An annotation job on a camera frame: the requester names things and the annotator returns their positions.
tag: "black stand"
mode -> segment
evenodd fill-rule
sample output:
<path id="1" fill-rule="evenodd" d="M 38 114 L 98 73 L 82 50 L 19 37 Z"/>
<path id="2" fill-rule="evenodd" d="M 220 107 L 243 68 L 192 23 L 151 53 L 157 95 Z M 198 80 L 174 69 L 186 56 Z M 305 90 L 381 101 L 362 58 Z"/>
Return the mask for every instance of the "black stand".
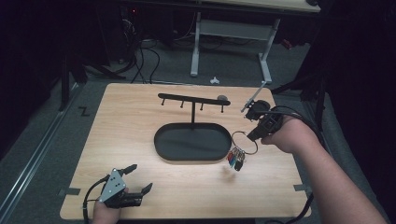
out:
<path id="1" fill-rule="evenodd" d="M 229 105 L 227 100 L 212 100 L 198 97 L 159 93 L 163 99 L 191 102 L 191 123 L 169 123 L 163 125 L 154 136 L 157 153 L 169 161 L 218 161 L 223 159 L 231 147 L 230 133 L 216 123 L 196 123 L 195 104 Z"/>

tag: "wooden table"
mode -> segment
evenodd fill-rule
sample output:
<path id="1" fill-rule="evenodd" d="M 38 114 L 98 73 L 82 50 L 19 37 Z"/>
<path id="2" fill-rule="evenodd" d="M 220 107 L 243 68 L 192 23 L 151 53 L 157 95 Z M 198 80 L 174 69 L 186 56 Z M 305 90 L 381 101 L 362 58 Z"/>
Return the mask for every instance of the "wooden table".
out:
<path id="1" fill-rule="evenodd" d="M 241 109 L 257 88 L 110 84 L 106 88 L 86 145 L 78 162 L 70 188 L 79 195 L 67 195 L 61 210 L 64 219 L 82 219 L 81 205 L 88 188 L 113 168 L 137 164 L 124 175 L 130 192 L 149 183 L 152 190 L 140 207 L 124 208 L 123 219 L 134 218 L 233 218 L 295 217 L 304 207 L 306 195 L 295 191 L 301 185 L 296 164 L 290 154 L 274 146 L 259 144 L 255 155 L 247 155 L 240 172 L 220 161 L 166 161 L 156 152 L 154 134 L 164 124 L 190 122 L 190 103 L 180 108 L 179 101 L 165 101 L 158 93 L 170 93 L 209 99 L 227 96 L 231 105 L 221 113 L 219 105 L 197 109 L 195 122 L 213 122 L 230 133 L 250 132 L 257 121 L 244 119 Z M 269 90 L 263 89 L 256 100 L 274 105 Z M 255 146 L 244 135 L 235 142 L 245 151 Z M 90 198 L 100 195 L 101 186 Z M 92 216 L 93 203 L 89 203 Z"/>

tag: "cable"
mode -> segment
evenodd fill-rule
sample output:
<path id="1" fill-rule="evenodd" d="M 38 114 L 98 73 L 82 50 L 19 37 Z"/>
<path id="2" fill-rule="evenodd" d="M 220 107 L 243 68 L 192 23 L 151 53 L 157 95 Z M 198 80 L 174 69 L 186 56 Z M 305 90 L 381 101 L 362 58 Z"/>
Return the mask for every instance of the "cable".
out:
<path id="1" fill-rule="evenodd" d="M 98 180 L 96 183 L 94 183 L 87 191 L 87 194 L 85 195 L 84 202 L 82 203 L 82 215 L 84 216 L 84 223 L 88 224 L 88 197 L 90 196 L 91 191 L 98 185 L 100 185 L 103 182 L 107 182 L 107 180 L 110 178 L 110 175 L 106 175 L 102 179 Z"/>
<path id="2" fill-rule="evenodd" d="M 142 70 L 142 68 L 143 68 L 143 65 L 145 64 L 145 57 L 144 57 L 144 55 L 143 55 L 143 50 L 142 50 L 142 46 L 141 46 L 141 45 L 140 45 L 139 49 L 140 49 L 140 55 L 142 56 L 142 64 L 141 64 L 140 67 L 139 67 L 139 65 L 137 65 L 137 63 L 136 63 L 137 72 L 136 72 L 136 74 L 134 75 L 134 78 L 132 79 L 131 83 L 134 83 L 134 80 L 137 78 L 137 75 L 140 75 L 140 76 L 142 77 L 142 82 L 143 82 L 143 83 L 147 83 L 146 80 L 145 80 L 145 78 L 143 77 L 143 74 L 141 73 L 141 70 Z"/>
<path id="3" fill-rule="evenodd" d="M 154 67 L 154 70 L 152 70 L 151 74 L 149 75 L 149 84 L 152 84 L 152 76 L 154 75 L 154 72 L 157 70 L 158 66 L 160 65 L 160 55 L 156 51 L 154 51 L 152 49 L 146 49 L 146 50 L 149 50 L 149 51 L 155 53 L 157 55 L 157 58 L 158 58 L 158 61 L 157 61 L 157 64 L 155 65 L 155 67 Z"/>

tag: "gray carpet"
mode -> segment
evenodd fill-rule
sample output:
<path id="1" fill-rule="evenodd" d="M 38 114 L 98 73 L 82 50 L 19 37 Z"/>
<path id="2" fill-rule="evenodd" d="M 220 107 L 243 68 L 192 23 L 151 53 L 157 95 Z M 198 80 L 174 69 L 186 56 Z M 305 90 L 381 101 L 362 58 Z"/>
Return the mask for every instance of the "gray carpet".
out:
<path id="1" fill-rule="evenodd" d="M 175 45 L 173 48 L 157 44 L 152 49 L 160 55 L 160 63 L 153 74 L 153 83 L 183 83 L 195 85 L 212 85 L 210 79 L 216 77 L 220 86 L 246 86 L 259 87 L 262 73 L 257 60 L 257 55 L 250 52 L 230 52 L 232 46 L 222 45 L 216 50 L 202 50 L 199 76 L 190 77 L 192 45 Z M 287 50 L 279 45 L 274 45 L 268 57 L 273 84 L 270 89 L 279 87 L 294 79 L 302 59 L 309 46 L 300 46 Z M 144 66 L 142 75 L 137 76 L 136 83 L 149 81 L 149 75 L 157 63 L 157 56 L 149 50 L 143 50 Z M 123 65 L 113 64 L 111 69 L 116 70 Z M 130 82 L 136 74 L 136 67 L 124 73 Z M 63 118 L 59 128 L 47 144 L 44 159 L 39 163 L 33 178 L 28 180 L 28 185 L 19 199 L 15 208 L 11 208 L 7 223 L 82 223 L 82 221 L 62 220 L 59 212 L 64 201 L 63 189 L 69 187 L 71 178 L 76 169 L 81 150 L 84 147 L 88 133 L 92 126 L 95 113 L 100 104 L 106 85 L 116 80 L 104 76 L 89 75 L 89 81 L 84 86 L 79 86 L 75 97 L 68 110 L 62 114 Z M 310 106 L 302 103 L 296 91 L 287 91 L 276 95 L 278 105 L 291 106 L 308 117 L 312 117 Z M 60 85 L 53 90 L 51 98 L 31 117 L 28 127 L 22 133 L 7 156 L 0 162 L 0 199 L 3 201 L 12 190 L 18 176 L 31 156 L 34 154 L 40 141 L 45 136 L 55 118 L 59 116 Z M 82 107 L 86 107 L 86 115 L 82 116 Z M 382 211 L 375 200 L 370 185 L 365 179 L 359 165 L 348 149 L 342 131 L 332 111 L 331 100 L 326 97 L 326 109 L 323 116 L 324 135 L 334 158 L 346 170 L 358 186 Z M 309 186 L 304 168 L 296 159 L 296 163 L 303 182 Z M 268 218 L 258 218 L 256 223 L 265 223 Z M 312 215 L 304 218 L 301 223 L 319 223 L 318 209 L 315 201 L 312 204 Z"/>

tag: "wooden tabletop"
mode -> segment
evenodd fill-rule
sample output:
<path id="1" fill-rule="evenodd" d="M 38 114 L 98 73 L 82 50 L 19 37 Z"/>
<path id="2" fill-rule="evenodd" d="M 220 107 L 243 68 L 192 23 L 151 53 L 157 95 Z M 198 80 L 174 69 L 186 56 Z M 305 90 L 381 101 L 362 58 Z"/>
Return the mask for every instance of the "wooden tabletop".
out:
<path id="1" fill-rule="evenodd" d="M 320 7 L 312 7 L 305 0 L 202 0 L 203 2 L 232 4 L 245 7 L 266 7 L 301 12 L 320 12 Z"/>
<path id="2" fill-rule="evenodd" d="M 301 185 L 290 154 L 274 146 L 263 146 L 246 155 L 240 172 L 220 161 L 166 161 L 154 146 L 154 135 L 164 124 L 190 122 L 191 107 L 179 101 L 165 101 L 158 93 L 217 99 L 225 95 L 231 105 L 221 113 L 219 105 L 197 106 L 195 122 L 222 125 L 229 133 L 250 132 L 257 121 L 244 119 L 241 109 L 258 88 L 110 84 L 97 111 L 91 132 L 78 162 L 70 188 L 79 195 L 67 195 L 61 210 L 64 219 L 82 219 L 81 205 L 88 188 L 113 168 L 137 164 L 122 179 L 130 192 L 140 192 L 149 183 L 152 190 L 140 207 L 123 208 L 121 218 L 222 218 L 295 217 L 304 207 L 306 195 L 295 191 Z M 272 94 L 262 89 L 256 100 L 275 105 Z M 236 134 L 235 143 L 245 151 L 255 145 Z M 96 187 L 90 199 L 100 195 Z M 88 204 L 92 216 L 93 203 Z"/>

